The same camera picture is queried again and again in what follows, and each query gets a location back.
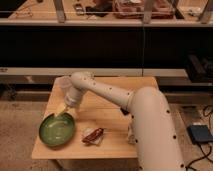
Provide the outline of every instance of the table leg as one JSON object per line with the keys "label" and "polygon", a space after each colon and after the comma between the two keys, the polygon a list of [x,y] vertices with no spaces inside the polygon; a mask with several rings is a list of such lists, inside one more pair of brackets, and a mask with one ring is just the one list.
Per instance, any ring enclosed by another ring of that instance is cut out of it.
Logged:
{"label": "table leg", "polygon": [[64,169],[56,159],[51,159],[50,161],[58,171],[66,171],[66,169]]}

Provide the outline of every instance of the green plate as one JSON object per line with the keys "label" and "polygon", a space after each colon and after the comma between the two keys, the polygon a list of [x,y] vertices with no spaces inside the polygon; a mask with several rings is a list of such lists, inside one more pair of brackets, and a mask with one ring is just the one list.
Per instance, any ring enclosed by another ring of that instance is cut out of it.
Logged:
{"label": "green plate", "polygon": [[47,146],[55,147],[68,142],[74,131],[75,122],[70,114],[63,113],[57,117],[51,114],[41,123],[39,137]]}

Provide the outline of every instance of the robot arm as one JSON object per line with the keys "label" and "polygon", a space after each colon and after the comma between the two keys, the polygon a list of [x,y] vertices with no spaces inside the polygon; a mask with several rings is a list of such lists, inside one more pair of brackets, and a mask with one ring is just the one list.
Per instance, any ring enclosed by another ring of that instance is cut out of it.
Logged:
{"label": "robot arm", "polygon": [[169,105],[159,90],[144,87],[132,92],[96,82],[85,72],[72,74],[71,82],[65,98],[68,106],[77,106],[85,91],[90,90],[131,113],[141,170],[185,170]]}

